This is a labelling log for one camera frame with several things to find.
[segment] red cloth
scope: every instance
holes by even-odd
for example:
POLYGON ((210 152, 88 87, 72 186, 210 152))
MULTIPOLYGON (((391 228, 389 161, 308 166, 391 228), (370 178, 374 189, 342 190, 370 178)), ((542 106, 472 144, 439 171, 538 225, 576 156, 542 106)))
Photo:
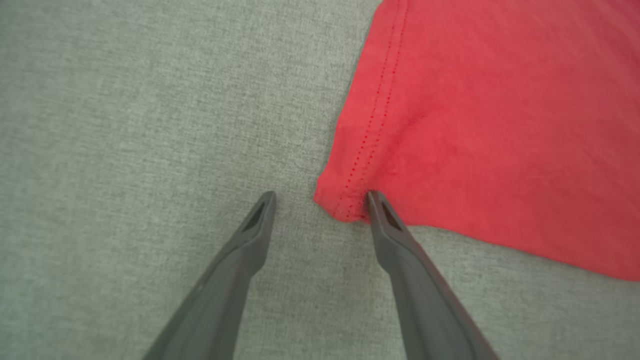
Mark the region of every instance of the red cloth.
POLYGON ((640 280, 640 1, 384 0, 315 201, 640 280))

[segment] gray fabric surface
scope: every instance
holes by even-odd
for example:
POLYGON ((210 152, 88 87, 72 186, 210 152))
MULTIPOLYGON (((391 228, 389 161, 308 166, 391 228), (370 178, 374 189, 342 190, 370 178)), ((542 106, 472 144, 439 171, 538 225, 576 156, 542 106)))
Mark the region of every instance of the gray fabric surface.
MULTIPOLYGON (((138 359, 265 190, 237 359, 403 359, 312 202, 377 0, 1 0, 0 358, 138 359)), ((414 228, 503 359, 640 358, 640 286, 414 228)))

